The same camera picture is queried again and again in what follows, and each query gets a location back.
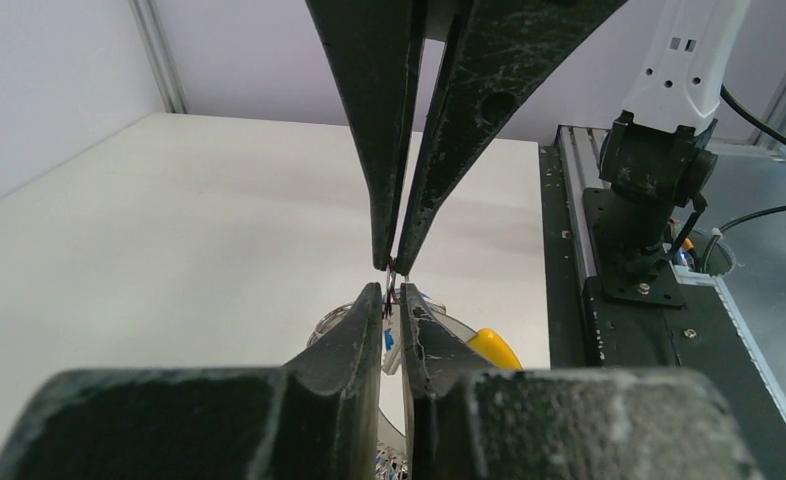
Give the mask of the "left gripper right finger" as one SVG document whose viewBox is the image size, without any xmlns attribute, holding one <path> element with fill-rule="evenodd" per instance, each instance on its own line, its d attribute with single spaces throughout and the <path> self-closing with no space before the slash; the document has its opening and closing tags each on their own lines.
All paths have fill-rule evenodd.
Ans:
<svg viewBox="0 0 786 480">
<path fill-rule="evenodd" d="M 713 385 L 683 368 L 521 370 L 531 479 L 758 479 Z"/>
</svg>

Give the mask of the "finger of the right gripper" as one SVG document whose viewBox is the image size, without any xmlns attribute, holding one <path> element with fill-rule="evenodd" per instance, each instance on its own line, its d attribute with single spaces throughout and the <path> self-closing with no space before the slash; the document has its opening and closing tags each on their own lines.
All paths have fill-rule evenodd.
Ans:
<svg viewBox="0 0 786 480">
<path fill-rule="evenodd" d="M 344 108 L 367 185 L 372 264 L 392 263 L 424 48 L 427 4 L 306 3 Z"/>
<path fill-rule="evenodd" d="M 471 1 L 455 19 L 417 156 L 394 268 L 407 275 L 440 207 L 490 142 L 620 1 Z"/>
</svg>

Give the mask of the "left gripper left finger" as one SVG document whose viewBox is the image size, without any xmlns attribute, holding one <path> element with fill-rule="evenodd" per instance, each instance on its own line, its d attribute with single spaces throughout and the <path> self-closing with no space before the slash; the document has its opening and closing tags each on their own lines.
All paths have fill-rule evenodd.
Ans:
<svg viewBox="0 0 786 480">
<path fill-rule="evenodd" d="M 81 369 L 51 377 L 0 450 L 0 479 L 370 479 L 381 288 L 274 367 Z"/>
</svg>

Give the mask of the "keyring with yellow handle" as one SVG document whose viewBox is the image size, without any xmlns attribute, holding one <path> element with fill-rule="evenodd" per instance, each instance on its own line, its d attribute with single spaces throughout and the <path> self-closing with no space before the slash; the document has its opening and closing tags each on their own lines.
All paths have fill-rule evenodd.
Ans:
<svg viewBox="0 0 786 480">
<path fill-rule="evenodd" d="M 381 338 L 396 327 L 406 427 L 378 412 Z M 410 479 L 531 479 L 538 461 L 525 451 L 526 430 L 510 408 L 524 375 L 518 362 L 497 365 L 461 337 L 463 325 L 428 303 L 411 283 L 358 299 L 323 318 L 303 357 L 333 408 L 332 434 L 309 434 L 320 453 L 305 460 L 315 478 L 372 479 L 401 447 Z"/>
</svg>

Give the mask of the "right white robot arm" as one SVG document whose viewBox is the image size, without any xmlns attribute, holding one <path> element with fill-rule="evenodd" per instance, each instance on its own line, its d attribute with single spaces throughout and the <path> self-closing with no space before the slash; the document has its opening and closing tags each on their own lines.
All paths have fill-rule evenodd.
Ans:
<svg viewBox="0 0 786 480">
<path fill-rule="evenodd" d="M 411 272 L 443 202 L 617 1 L 311 1 L 367 185 L 372 262 Z M 668 207 L 706 151 L 745 1 L 668 1 L 598 164 L 623 198 Z"/>
</svg>

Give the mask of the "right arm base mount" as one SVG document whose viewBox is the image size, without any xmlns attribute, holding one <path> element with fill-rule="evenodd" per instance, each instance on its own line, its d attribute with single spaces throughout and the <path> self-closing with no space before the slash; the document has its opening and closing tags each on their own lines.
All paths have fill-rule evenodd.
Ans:
<svg viewBox="0 0 786 480">
<path fill-rule="evenodd" d="M 628 111 L 614 121 L 597 162 L 607 186 L 582 195 L 606 300 L 684 307 L 671 262 L 707 207 L 701 191 L 717 162 L 707 149 L 715 128 L 666 132 Z"/>
</svg>

